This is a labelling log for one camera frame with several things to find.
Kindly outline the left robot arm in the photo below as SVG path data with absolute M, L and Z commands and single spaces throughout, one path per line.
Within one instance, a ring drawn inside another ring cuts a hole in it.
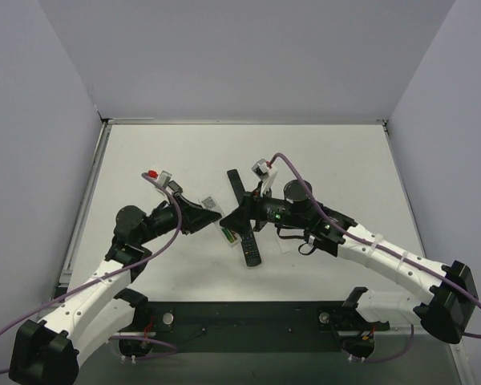
M 92 276 L 58 300 L 41 320 L 18 329 L 9 377 L 19 384 L 72 384 L 80 367 L 113 334 L 127 327 L 141 329 L 146 298 L 129 290 L 152 255 L 144 244 L 166 233 L 196 233 L 219 221 L 220 213 L 172 195 L 146 214 L 134 205 L 118 211 L 111 248 Z

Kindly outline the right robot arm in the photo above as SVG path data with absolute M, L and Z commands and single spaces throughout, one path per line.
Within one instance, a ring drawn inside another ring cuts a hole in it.
M 312 251 L 363 265 L 405 289 L 411 298 L 403 313 L 433 337 L 460 342 L 478 297 L 468 265 L 428 260 L 385 241 L 354 219 L 325 207 L 312 196 L 308 181 L 291 180 L 277 199 L 260 188 L 243 196 L 238 208 L 220 225 L 240 235 L 259 231 L 266 224 L 277 230 L 301 230 L 300 238 Z

